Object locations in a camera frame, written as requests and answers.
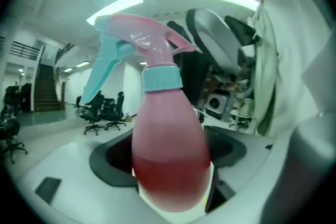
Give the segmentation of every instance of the black chair backrest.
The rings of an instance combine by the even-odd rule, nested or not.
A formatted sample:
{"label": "black chair backrest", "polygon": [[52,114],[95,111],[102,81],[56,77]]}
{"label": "black chair backrest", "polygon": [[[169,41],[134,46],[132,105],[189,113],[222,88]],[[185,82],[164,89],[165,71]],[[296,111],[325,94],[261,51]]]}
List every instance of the black chair backrest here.
{"label": "black chair backrest", "polygon": [[121,115],[122,114],[122,104],[124,102],[124,93],[123,92],[119,92],[118,93],[118,98],[117,98],[117,105],[116,105],[116,112],[117,115]]}
{"label": "black chair backrest", "polygon": [[103,104],[103,115],[109,115],[111,113],[114,113],[114,109],[116,106],[114,98],[104,98]]}
{"label": "black chair backrest", "polygon": [[101,108],[101,105],[103,104],[104,96],[101,94],[97,94],[90,102],[91,108],[90,112],[92,116],[97,116],[98,111]]}

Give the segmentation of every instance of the chair base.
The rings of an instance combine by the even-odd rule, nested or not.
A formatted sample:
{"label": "chair base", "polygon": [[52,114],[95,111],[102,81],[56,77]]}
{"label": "chair base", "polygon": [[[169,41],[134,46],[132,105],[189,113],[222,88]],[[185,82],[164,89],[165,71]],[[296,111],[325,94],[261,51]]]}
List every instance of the chair base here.
{"label": "chair base", "polygon": [[104,128],[104,126],[100,126],[100,125],[92,123],[92,125],[89,125],[89,126],[85,127],[84,135],[86,135],[86,133],[88,131],[92,130],[92,129],[96,132],[96,135],[98,135],[98,131],[97,130],[98,129],[102,129],[102,128]]}
{"label": "chair base", "polygon": [[244,127],[244,128],[249,127],[248,123],[244,120],[241,120],[241,119],[238,120],[237,126],[238,126],[237,131],[239,131],[240,127]]}
{"label": "chair base", "polygon": [[105,130],[108,130],[111,126],[116,126],[118,128],[118,130],[120,131],[120,128],[119,128],[118,124],[123,124],[124,126],[126,126],[126,124],[124,122],[113,121],[113,122],[109,122],[109,123],[106,124]]}
{"label": "chair base", "polygon": [[24,148],[24,143],[18,142],[18,143],[13,143],[13,140],[17,141],[17,139],[7,139],[6,143],[7,143],[7,147],[3,150],[2,154],[4,155],[6,152],[9,152],[9,156],[10,156],[10,162],[12,164],[15,164],[15,161],[13,160],[13,154],[14,151],[24,151],[26,155],[28,155],[28,151]]}

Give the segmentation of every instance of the speaker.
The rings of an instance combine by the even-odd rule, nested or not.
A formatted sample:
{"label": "speaker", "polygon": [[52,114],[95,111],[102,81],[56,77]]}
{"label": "speaker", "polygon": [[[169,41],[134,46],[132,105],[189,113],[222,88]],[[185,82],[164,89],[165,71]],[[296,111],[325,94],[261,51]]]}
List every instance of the speaker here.
{"label": "speaker", "polygon": [[228,99],[228,92],[209,94],[205,104],[206,113],[220,120],[222,114],[225,112]]}

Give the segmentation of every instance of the pink spray bottle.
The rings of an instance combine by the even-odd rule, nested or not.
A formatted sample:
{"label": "pink spray bottle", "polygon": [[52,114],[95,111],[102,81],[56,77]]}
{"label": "pink spray bottle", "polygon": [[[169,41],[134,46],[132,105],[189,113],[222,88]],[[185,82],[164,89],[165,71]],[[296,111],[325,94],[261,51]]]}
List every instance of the pink spray bottle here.
{"label": "pink spray bottle", "polygon": [[[211,160],[202,126],[181,90],[173,55],[194,51],[196,46],[171,28],[140,16],[101,16],[95,28],[102,31],[102,45],[81,103],[96,95],[122,58],[135,51],[145,55],[145,94],[132,138],[134,173],[147,199],[158,208],[191,209],[204,197]],[[173,51],[167,40],[178,48]]]}

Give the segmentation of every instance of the white cloth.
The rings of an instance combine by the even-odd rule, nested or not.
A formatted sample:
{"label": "white cloth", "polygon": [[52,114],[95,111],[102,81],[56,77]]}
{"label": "white cloth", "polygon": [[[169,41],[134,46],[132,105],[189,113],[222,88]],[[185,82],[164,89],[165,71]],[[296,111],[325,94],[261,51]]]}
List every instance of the white cloth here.
{"label": "white cloth", "polygon": [[312,0],[265,0],[263,9],[274,30],[278,53],[276,98],[269,136],[293,130],[318,113],[301,78],[330,35]]}
{"label": "white cloth", "polygon": [[247,24],[255,28],[256,34],[261,37],[256,45],[255,109],[248,131],[254,134],[271,101],[277,72],[277,52],[273,27],[264,8],[247,19]]}

